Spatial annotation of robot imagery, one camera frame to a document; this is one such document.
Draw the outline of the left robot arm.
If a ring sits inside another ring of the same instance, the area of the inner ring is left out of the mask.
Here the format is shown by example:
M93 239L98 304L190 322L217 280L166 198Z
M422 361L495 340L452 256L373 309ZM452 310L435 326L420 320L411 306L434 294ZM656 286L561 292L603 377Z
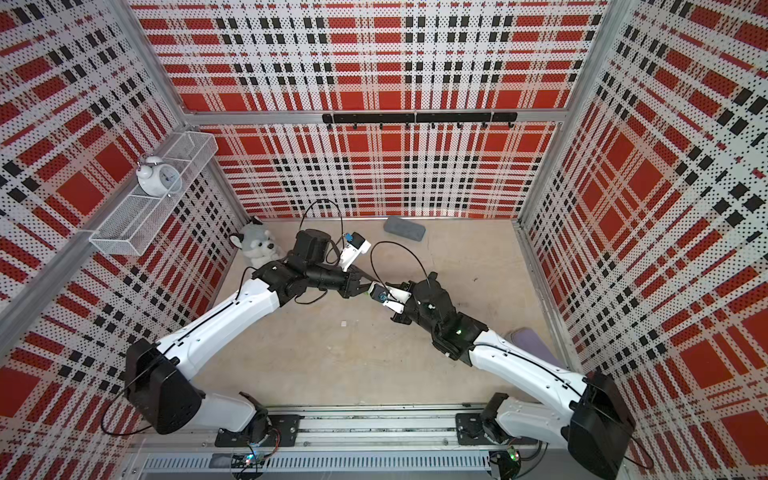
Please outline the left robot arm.
M192 426L248 430L260 409L254 399L205 393L193 385L193 378L247 328L309 288L336 291L343 298L366 292L367 275L354 262L371 244L357 232L346 239L338 262L328 264L330 236L316 229L301 230L284 258L247 268L236 293L202 317L155 343L139 340L131 345L126 356L126 399L161 435Z

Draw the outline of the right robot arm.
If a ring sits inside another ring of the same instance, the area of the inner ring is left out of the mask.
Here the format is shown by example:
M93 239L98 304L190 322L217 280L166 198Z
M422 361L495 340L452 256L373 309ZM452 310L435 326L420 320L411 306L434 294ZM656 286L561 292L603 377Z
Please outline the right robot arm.
M481 422L494 442L526 437L564 447L593 475L618 477L636 422L611 377L572 372L513 345L457 310L434 274L418 283L376 285L369 295L392 311L392 321L415 323L427 331L444 356L491 373L533 397L532 402L506 394L492 397Z

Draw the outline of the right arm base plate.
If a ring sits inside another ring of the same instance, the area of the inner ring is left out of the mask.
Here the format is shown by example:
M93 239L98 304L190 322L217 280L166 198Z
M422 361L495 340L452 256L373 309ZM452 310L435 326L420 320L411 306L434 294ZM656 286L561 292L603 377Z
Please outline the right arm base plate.
M481 413L455 415L457 441L462 446L535 446L537 441L528 437L513 437L494 420L485 419Z

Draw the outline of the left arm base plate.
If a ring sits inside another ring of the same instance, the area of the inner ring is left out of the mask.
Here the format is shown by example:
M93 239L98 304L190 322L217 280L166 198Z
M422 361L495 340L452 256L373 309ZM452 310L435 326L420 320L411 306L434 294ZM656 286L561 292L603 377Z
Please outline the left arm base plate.
M299 433L301 415L268 414L254 418L241 432L220 429L214 445L229 447L293 447Z

